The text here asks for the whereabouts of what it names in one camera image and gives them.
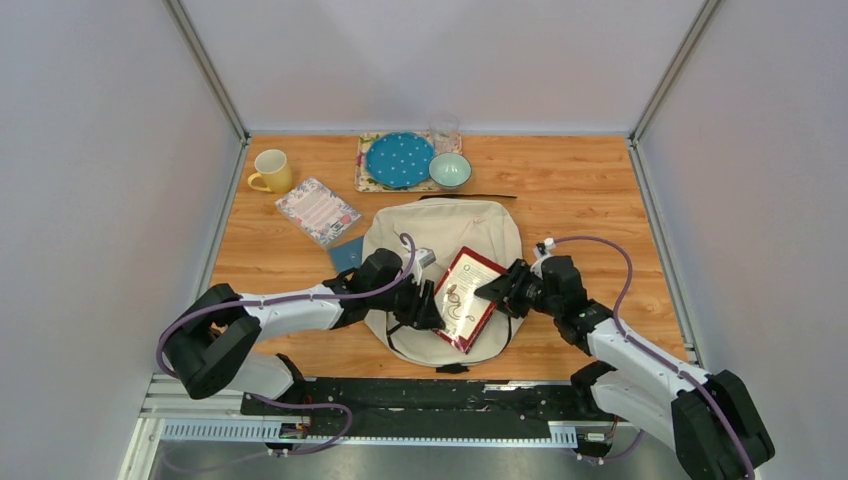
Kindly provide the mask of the red white book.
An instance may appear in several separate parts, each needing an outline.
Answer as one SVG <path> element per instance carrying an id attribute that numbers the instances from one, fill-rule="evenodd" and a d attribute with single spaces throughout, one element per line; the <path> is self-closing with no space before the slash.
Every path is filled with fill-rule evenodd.
<path id="1" fill-rule="evenodd" d="M 475 291 L 506 269 L 471 248 L 462 247 L 439 281 L 434 299 L 444 326 L 435 333 L 461 353 L 468 353 L 495 310 Z"/>

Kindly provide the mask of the beige canvas backpack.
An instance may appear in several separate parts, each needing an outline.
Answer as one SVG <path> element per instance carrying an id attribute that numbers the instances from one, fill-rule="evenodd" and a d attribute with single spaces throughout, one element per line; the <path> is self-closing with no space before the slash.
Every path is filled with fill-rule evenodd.
<path id="1" fill-rule="evenodd" d="M 509 211 L 495 201 L 430 198 L 383 208 L 363 237 L 363 255 L 379 248 L 404 254 L 402 233 L 411 235 L 417 247 L 434 252 L 435 262 L 424 269 L 424 278 L 435 283 L 463 247 L 501 267 L 522 257 L 518 226 Z M 365 317 L 367 327 L 397 357 L 436 368 L 471 366 L 497 357 L 522 323 L 522 318 L 513 319 L 495 311 L 469 351 L 462 353 L 435 332 L 401 327 L 391 313 L 372 310 Z"/>

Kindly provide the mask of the blue leather wallet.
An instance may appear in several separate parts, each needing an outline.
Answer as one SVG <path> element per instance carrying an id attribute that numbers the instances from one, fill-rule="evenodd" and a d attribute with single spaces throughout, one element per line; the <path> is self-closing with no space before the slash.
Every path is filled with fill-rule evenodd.
<path id="1" fill-rule="evenodd" d="M 363 236 L 342 243 L 327 251 L 337 273 L 359 268 L 362 265 Z"/>

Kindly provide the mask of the floral cover book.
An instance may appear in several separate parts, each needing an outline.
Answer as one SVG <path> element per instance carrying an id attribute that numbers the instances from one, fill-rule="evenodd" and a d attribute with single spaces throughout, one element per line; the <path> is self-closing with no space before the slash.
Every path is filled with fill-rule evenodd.
<path id="1" fill-rule="evenodd" d="M 323 250 L 336 246 L 363 215 L 315 177 L 309 177 L 275 202 L 279 213 Z"/>

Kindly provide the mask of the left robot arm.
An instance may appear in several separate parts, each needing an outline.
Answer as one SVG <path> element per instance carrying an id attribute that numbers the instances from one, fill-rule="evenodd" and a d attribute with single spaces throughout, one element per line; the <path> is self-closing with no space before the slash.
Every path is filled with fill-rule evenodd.
<path id="1" fill-rule="evenodd" d="M 278 296 L 239 294 L 227 283 L 217 284 L 163 332 L 157 360 L 192 399 L 238 390 L 266 398 L 280 414 L 294 414 L 306 398 L 302 375 L 282 354 L 254 352 L 255 344 L 301 331 L 342 329 L 372 312 L 391 314 L 414 329 L 440 329 L 435 284 L 424 277 L 435 260 L 428 248 L 403 256 L 379 248 L 358 268 Z"/>

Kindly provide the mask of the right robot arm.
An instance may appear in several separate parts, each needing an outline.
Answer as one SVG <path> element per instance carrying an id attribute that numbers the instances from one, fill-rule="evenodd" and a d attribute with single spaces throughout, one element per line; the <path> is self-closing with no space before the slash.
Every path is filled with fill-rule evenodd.
<path id="1" fill-rule="evenodd" d="M 476 289 L 510 317 L 546 314 L 560 336 L 593 357 L 571 377 L 582 418 L 620 417 L 672 450 L 692 479 L 748 479 L 775 445 L 742 379 L 709 373 L 658 349 L 591 299 L 568 256 L 515 261 Z"/>

